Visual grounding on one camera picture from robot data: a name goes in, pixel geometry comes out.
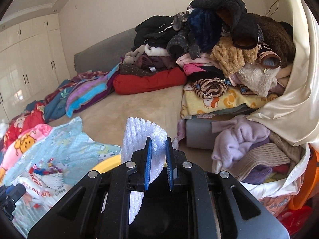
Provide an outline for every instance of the light blue blanket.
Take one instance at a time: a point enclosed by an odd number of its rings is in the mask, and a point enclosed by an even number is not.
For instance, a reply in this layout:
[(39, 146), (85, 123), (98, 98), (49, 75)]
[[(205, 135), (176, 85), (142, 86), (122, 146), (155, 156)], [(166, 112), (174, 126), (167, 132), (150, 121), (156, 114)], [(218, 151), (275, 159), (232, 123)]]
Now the light blue blanket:
[[(58, 126), (50, 135), (34, 144), (21, 159), (7, 172), (3, 183), (10, 183), (23, 171), (28, 171), (34, 164), (46, 163), (50, 158), (52, 163), (63, 169), (64, 183), (74, 186), (99, 162), (118, 155), (121, 148), (94, 142), (82, 132), (82, 119), (76, 117), (68, 124)], [(30, 209), (20, 199), (13, 212), (13, 224), (27, 237), (29, 230), (46, 213), (43, 207)]]

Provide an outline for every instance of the yellow blanket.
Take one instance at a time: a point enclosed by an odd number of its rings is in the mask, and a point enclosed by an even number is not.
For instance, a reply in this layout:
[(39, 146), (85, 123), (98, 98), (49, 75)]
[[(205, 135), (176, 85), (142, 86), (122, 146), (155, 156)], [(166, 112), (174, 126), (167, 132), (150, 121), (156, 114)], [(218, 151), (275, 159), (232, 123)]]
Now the yellow blanket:
[(253, 109), (264, 106), (267, 102), (276, 99), (276, 94), (270, 94), (267, 97), (258, 95), (243, 95), (236, 87), (230, 87), (228, 92), (221, 97), (213, 99), (201, 99), (193, 91), (189, 84), (184, 86), (184, 94), (182, 99), (181, 117), (214, 112), (226, 108), (234, 108), (243, 103)]

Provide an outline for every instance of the cartoon print blanket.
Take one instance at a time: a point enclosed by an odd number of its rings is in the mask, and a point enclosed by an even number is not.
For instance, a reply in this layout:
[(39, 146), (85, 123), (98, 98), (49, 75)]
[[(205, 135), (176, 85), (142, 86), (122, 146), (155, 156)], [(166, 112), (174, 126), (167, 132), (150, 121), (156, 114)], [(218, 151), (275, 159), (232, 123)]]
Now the cartoon print blanket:
[(229, 90), (221, 97), (212, 99), (199, 98), (192, 89), (192, 86), (186, 84), (184, 86), (184, 94), (182, 99), (181, 117), (189, 118), (190, 115), (210, 113), (226, 108), (234, 108), (243, 103), (253, 109), (264, 106), (268, 101), (276, 99), (276, 94), (270, 94), (267, 97), (258, 95), (243, 95), (236, 87), (229, 86)]
[(52, 127), (46, 124), (36, 125), (21, 135), (7, 149), (3, 161), (0, 165), (0, 184), (5, 173), (20, 159), (20, 157), (30, 149), (36, 142), (47, 137)]
[[(3, 183), (10, 183), (23, 171), (28, 171), (34, 164), (47, 162), (63, 169), (64, 183), (74, 186), (99, 162), (121, 153), (116, 145), (94, 142), (82, 132), (82, 119), (76, 117), (65, 125), (53, 128), (49, 136), (34, 144), (18, 162), (7, 172)], [(29, 230), (46, 213), (43, 207), (34, 209), (24, 205), (22, 200), (16, 202), (13, 212), (13, 224), (25, 237)]]

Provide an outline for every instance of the striped rolled cloth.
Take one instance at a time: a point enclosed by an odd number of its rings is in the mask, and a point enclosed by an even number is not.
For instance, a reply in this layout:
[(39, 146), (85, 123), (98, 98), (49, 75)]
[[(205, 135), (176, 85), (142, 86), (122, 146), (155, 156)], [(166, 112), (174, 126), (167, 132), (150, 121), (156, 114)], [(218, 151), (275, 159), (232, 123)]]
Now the striped rolled cloth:
[(201, 79), (191, 84), (196, 95), (201, 99), (220, 97), (228, 91), (228, 86), (220, 78)]

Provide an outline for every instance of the tan fuzzy garment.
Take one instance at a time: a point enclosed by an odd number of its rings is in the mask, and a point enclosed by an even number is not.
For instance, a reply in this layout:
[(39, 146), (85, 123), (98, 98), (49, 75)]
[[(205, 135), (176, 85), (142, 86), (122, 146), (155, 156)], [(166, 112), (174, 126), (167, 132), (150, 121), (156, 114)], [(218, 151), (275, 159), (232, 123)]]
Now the tan fuzzy garment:
[(217, 60), (221, 70), (229, 77), (241, 69), (245, 62), (254, 63), (257, 59), (258, 45), (253, 49), (240, 49), (234, 47), (231, 37), (221, 37), (213, 47), (211, 58)]

